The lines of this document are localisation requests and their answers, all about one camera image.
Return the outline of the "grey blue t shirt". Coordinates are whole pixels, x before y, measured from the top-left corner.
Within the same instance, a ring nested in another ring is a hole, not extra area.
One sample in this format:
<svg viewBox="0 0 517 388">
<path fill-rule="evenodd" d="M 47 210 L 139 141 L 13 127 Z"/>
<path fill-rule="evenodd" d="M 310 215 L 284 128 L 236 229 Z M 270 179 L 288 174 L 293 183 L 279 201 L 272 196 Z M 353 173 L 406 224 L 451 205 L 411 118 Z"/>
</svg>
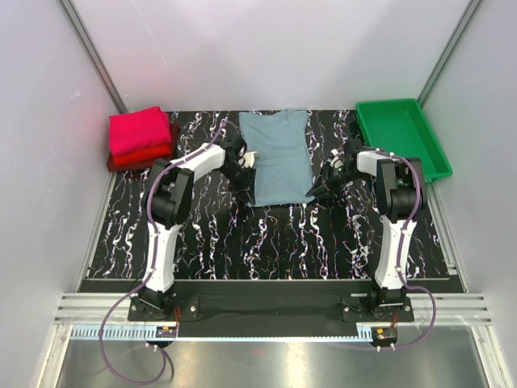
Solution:
<svg viewBox="0 0 517 388">
<path fill-rule="evenodd" d="M 313 186 L 312 164 L 305 139 L 308 113 L 285 109 L 275 114 L 240 112 L 239 124 L 255 162 L 254 205 L 307 204 Z"/>
</svg>

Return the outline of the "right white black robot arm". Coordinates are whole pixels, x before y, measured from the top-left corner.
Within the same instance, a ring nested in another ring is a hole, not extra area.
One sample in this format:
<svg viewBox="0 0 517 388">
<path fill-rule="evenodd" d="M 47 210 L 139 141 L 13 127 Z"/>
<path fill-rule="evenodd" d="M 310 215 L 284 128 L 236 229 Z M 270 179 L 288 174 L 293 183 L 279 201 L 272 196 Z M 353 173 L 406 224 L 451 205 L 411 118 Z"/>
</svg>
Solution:
<svg viewBox="0 0 517 388">
<path fill-rule="evenodd" d="M 350 140 L 341 150 L 330 151 L 307 195 L 317 199 L 336 197 L 347 183 L 368 176 L 374 179 L 376 206 L 383 225 L 380 258 L 367 294 L 346 300 L 343 313 L 346 318 L 381 322 L 402 316 L 409 322 L 412 307 L 407 293 L 432 295 L 426 287 L 411 286 L 407 281 L 407 260 L 417 216 L 427 208 L 421 160 Z"/>
</svg>

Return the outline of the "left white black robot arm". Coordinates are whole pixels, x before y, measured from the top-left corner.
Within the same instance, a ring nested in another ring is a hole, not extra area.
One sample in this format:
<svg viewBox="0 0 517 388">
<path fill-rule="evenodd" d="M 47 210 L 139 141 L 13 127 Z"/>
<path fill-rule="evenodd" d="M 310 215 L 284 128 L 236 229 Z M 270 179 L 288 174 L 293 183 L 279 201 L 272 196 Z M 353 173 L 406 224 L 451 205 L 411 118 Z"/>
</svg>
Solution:
<svg viewBox="0 0 517 388">
<path fill-rule="evenodd" d="M 241 203 L 255 203 L 254 166 L 257 153 L 249 152 L 244 137 L 204 143 L 175 160 L 158 159 L 152 166 L 143 206 L 149 236 L 142 284 L 130 293 L 130 311 L 145 320 L 179 316 L 174 305 L 174 254 L 179 231 L 191 212 L 194 183 L 212 171 L 229 181 L 229 191 Z"/>
</svg>

